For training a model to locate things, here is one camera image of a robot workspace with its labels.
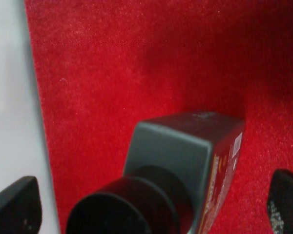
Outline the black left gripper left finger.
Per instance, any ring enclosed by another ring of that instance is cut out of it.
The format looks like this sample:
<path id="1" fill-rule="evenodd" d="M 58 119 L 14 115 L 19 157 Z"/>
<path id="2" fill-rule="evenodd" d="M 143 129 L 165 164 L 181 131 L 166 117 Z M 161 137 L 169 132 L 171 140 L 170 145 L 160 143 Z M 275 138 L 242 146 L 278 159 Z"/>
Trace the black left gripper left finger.
<path id="1" fill-rule="evenodd" d="M 38 180 L 23 176 L 0 192 L 0 234 L 37 234 L 42 224 Z"/>

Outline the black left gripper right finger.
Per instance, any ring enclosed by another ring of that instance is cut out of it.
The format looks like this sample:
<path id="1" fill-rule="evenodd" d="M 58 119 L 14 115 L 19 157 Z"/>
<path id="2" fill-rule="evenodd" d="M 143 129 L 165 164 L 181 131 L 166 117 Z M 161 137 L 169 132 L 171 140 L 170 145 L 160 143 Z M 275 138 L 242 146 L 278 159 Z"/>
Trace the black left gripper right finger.
<path id="1" fill-rule="evenodd" d="M 274 234 L 293 234 L 293 172 L 286 169 L 274 171 L 267 214 Z"/>

